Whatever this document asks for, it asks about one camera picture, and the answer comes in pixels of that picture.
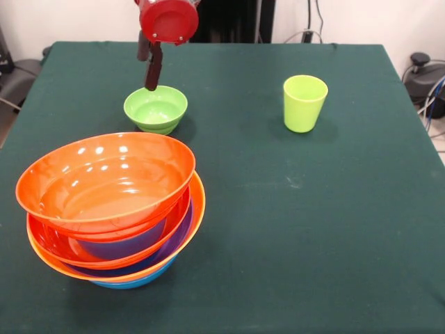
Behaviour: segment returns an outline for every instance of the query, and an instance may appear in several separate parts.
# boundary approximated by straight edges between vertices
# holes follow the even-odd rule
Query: white wall
[[[318,0],[325,21],[323,42],[383,44],[397,72],[410,54],[423,51],[445,59],[444,0]],[[312,28],[319,24],[312,0]],[[307,0],[277,0],[273,42],[307,26]],[[295,38],[300,41],[301,35]]]
[[[306,3],[277,0],[273,42],[283,42],[306,27]],[[399,73],[413,51],[445,59],[444,0],[319,3],[325,42],[383,44]],[[312,10],[315,29],[315,4]],[[42,49],[56,40],[136,40],[139,32],[133,0],[0,0],[0,25],[15,60],[40,58]]]
[[[41,58],[56,40],[138,39],[134,0],[0,0],[0,26],[13,58]]]

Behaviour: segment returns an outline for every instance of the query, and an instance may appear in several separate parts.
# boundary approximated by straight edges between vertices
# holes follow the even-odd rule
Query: green felt table cover
[[[207,192],[194,240],[152,284],[117,291],[33,253],[15,183],[64,144],[135,131],[136,44],[57,42],[0,151],[0,333],[445,333],[445,173],[381,46],[165,47]],[[329,86],[316,128],[282,84]]]

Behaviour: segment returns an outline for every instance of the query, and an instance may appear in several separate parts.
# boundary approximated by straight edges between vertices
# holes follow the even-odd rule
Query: plastic cup
[[[311,131],[327,96],[326,83],[310,75],[296,75],[283,88],[284,124],[293,132]]]

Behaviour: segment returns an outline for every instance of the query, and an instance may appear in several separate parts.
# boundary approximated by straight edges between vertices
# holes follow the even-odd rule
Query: bowl
[[[143,245],[138,243],[139,240],[136,240],[131,250],[130,248],[121,248],[120,246],[127,245],[122,245],[121,241],[103,244],[89,243],[87,244],[88,248],[85,248],[85,244],[82,244],[81,241],[58,233],[55,229],[37,221],[31,215],[28,215],[28,226],[33,239],[36,241],[36,247],[57,260],[90,269],[115,269],[137,263],[155,253],[162,245],[167,243],[184,220],[190,205],[190,199],[190,191],[187,189],[175,208],[165,218],[163,234],[155,244]],[[141,250],[128,254],[129,251],[135,251],[136,247]]]
[[[181,226],[179,226],[178,230],[172,235],[172,237],[164,245],[162,245],[162,247],[157,252],[130,266],[107,270],[89,269],[73,266],[71,264],[69,266],[77,270],[79,273],[94,277],[124,276],[150,268],[154,264],[167,258],[171,253],[173,253],[175,250],[178,249],[178,247],[181,246],[191,228],[192,217],[193,206],[191,204],[187,211],[186,217],[181,223]]]
[[[150,91],[138,89],[124,102],[127,117],[145,132],[169,134],[179,124],[187,109],[187,98],[179,90],[158,86]]]
[[[195,157],[159,134],[106,134],[68,144],[19,178],[19,204],[67,235],[107,233],[141,222],[154,226],[185,192]]]
[[[83,249],[91,255],[104,260],[116,260],[143,251],[153,246],[161,238],[165,227],[165,219],[157,223],[148,231],[135,237],[126,238],[119,241],[91,242],[78,240]]]
[[[37,246],[36,240],[33,238],[33,235],[30,231],[29,224],[27,224],[26,231],[28,234],[28,239],[30,241],[31,247],[37,256],[45,262],[49,267],[62,273],[64,275],[78,278],[80,280],[94,280],[97,282],[107,282],[107,283],[123,283],[130,282],[133,280],[138,280],[148,275],[157,272],[160,268],[164,267],[172,258],[174,258],[179,252],[181,252],[184,247],[188,245],[193,236],[196,234],[198,229],[200,228],[202,217],[204,216],[205,210],[205,193],[204,187],[202,186],[201,180],[196,173],[193,173],[193,178],[190,183],[190,191],[191,198],[193,201],[193,217],[190,230],[188,231],[186,238],[181,243],[181,246],[178,247],[173,253],[167,256],[164,260],[153,264],[150,268],[146,268],[137,273],[131,273],[129,275],[116,276],[116,277],[96,277],[92,275],[85,275],[79,273],[77,270],[70,267],[68,264],[58,260],[52,255],[42,252]]]
[[[124,289],[134,289],[137,287],[142,287],[143,285],[147,285],[148,283],[156,280],[160,275],[165,273],[165,271],[170,268],[170,266],[173,264],[176,257],[172,258],[164,267],[160,268],[158,271],[155,271],[154,273],[145,276],[144,278],[140,278],[138,280],[132,280],[130,282],[122,282],[122,283],[104,283],[104,282],[97,282],[95,280],[91,280],[91,283],[94,283],[96,285],[99,285],[101,287],[107,287],[109,289],[118,289],[118,290],[124,290]]]

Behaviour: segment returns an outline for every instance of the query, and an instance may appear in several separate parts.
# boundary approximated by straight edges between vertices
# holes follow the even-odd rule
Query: wire
[[[440,134],[435,134],[434,136],[430,136],[430,138],[434,139],[434,138],[437,138],[437,137],[440,137],[440,136],[443,136],[443,135],[445,135],[445,131],[441,132]]]
[[[443,81],[445,80],[445,75],[440,78],[431,88],[431,90],[428,92],[428,94],[426,95],[426,99],[425,99],[425,105],[423,106],[423,123],[425,124],[425,126],[427,126],[426,124],[426,109],[428,108],[428,103],[430,101],[430,96],[433,94],[433,92],[435,92],[436,88],[438,87],[438,85],[442,85]]]
[[[305,30],[301,30],[301,31],[299,31],[299,32],[297,32],[297,33],[294,33],[291,37],[289,37],[289,38],[288,38],[287,40],[285,40],[283,43],[286,44],[286,43],[288,43],[292,38],[294,38],[294,37],[300,35],[301,33],[306,33],[306,32],[315,33],[315,34],[318,36],[318,38],[320,38],[320,44],[323,44],[323,39],[321,38],[321,35],[320,35],[317,31],[315,31],[315,30],[311,30],[311,29],[305,29]]]
[[[307,0],[307,28],[308,29],[311,28],[311,19],[312,19],[311,0]]]
[[[22,108],[20,108],[20,107],[17,106],[16,104],[13,104],[12,102],[9,102],[8,100],[5,100],[5,99],[2,98],[2,97],[0,97],[0,102],[3,102],[4,104],[7,104],[8,106],[13,107],[14,109],[22,110]]]
[[[431,128],[431,120],[432,120],[432,111],[434,110],[434,105],[436,104],[437,96],[439,95],[440,90],[442,89],[442,86],[444,84],[444,80],[440,82],[440,84],[437,86],[434,96],[434,101],[432,103],[432,106],[430,108],[430,115],[428,115],[428,126],[426,127],[426,131],[429,132]]]
[[[428,63],[445,63],[445,60],[442,60],[442,59],[432,59],[432,60],[430,60]],[[406,74],[408,74],[408,72],[409,72],[410,70],[412,70],[414,67],[416,67],[416,65],[411,65],[411,66],[409,66],[409,67],[404,71],[404,73],[403,73],[403,75],[402,75],[402,79],[401,79],[401,81],[402,81],[403,83],[405,83],[405,77],[406,77]]]
[[[321,13],[320,13],[320,6],[318,5],[318,0],[315,0],[315,5],[317,7],[318,17],[320,17],[320,21],[321,21],[321,24],[320,24],[320,35],[321,35],[321,33],[323,32],[323,25],[325,22],[323,21],[323,17],[321,16]]]
[[[401,79],[403,83],[405,83],[406,74],[408,74],[408,72],[415,67],[416,67],[416,65],[411,65],[404,71],[404,73],[402,75],[402,79]]]
[[[17,69],[19,69],[19,70],[21,70],[21,71],[23,71],[23,72],[26,72],[26,73],[28,73],[28,74],[34,76],[34,77],[37,77],[37,76],[38,76],[38,74],[36,74],[36,73],[34,73],[34,72],[30,71],[30,70],[27,70],[26,68],[23,68],[23,67],[21,67],[21,66],[17,66],[17,65],[14,64],[14,67],[17,68]]]
[[[435,97],[432,98],[432,99],[429,101],[427,108],[428,108],[428,107],[429,107],[435,100],[436,100]],[[417,115],[420,115],[420,114],[423,113],[424,111],[425,111],[425,107],[423,106],[421,109],[419,109],[419,110],[417,111]]]

